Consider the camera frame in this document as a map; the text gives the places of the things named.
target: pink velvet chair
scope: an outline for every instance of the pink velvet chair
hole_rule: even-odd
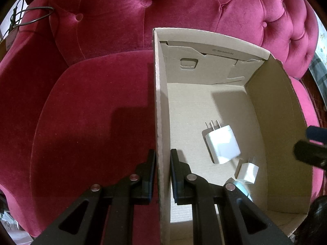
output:
[[[116,183],[155,148],[154,27],[219,32],[270,50],[283,62],[307,124],[318,125],[297,80],[318,39],[306,0],[33,0],[30,6],[42,5],[55,12],[20,29],[0,63],[0,189],[33,236],[87,187]],[[37,14],[26,13],[24,21]],[[313,169],[313,177],[312,198],[322,172]],[[156,200],[136,207],[134,244],[160,243]]]

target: wall charger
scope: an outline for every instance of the wall charger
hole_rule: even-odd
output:
[[[259,167],[251,162],[243,163],[237,175],[237,180],[246,184],[254,184],[258,170]]]
[[[221,127],[218,121],[217,124],[218,126],[215,126],[213,121],[210,122],[212,131],[205,136],[205,139],[214,163],[224,164],[239,156],[241,152],[231,127],[229,125]]]

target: cardboard box flap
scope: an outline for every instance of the cardboard box flap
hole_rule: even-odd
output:
[[[306,123],[285,71],[270,56],[246,85],[264,140],[268,210],[307,213],[312,168],[295,160],[293,146],[305,139]]]
[[[160,41],[167,41],[171,46],[193,47],[206,54],[221,55],[243,61],[252,58],[267,60],[270,55],[268,50],[257,45],[215,32],[185,28],[155,28],[155,30]]]
[[[264,63],[264,58],[268,58],[267,54],[269,54],[267,50],[256,45],[217,33],[174,28],[159,28],[155,31],[156,33],[164,31],[161,35],[163,39],[185,39],[185,41],[160,41],[168,83],[205,85],[233,83],[242,86]],[[174,36],[168,36],[170,34],[167,33],[168,31],[171,31]],[[208,43],[215,43],[215,45],[189,42],[187,39],[190,38],[185,36],[184,32],[198,37],[197,41],[203,41],[202,35],[205,34],[205,37],[212,40]],[[239,51],[243,47],[247,52]]]
[[[158,166],[161,243],[168,244],[170,239],[170,124],[169,103],[165,63],[156,32],[153,32],[155,65],[155,119],[156,152]]]

